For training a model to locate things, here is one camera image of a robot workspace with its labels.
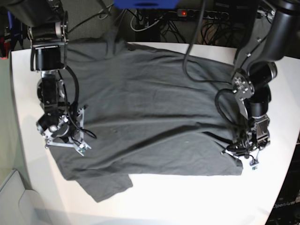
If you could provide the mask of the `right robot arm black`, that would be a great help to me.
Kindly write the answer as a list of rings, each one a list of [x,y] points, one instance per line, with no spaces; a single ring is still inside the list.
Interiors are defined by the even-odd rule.
[[[58,138],[68,143],[74,126],[59,77],[67,67],[68,12],[59,0],[2,0],[0,4],[27,26],[30,70],[41,73],[37,94],[44,115],[37,121],[37,130],[49,145]]]

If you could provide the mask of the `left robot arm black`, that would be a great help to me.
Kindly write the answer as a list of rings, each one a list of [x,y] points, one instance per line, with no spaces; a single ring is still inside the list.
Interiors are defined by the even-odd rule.
[[[234,96],[245,122],[240,137],[228,150],[249,152],[270,143],[268,84],[276,78],[275,62],[288,51],[299,25],[298,0],[251,1],[245,36],[235,54],[232,73]]]

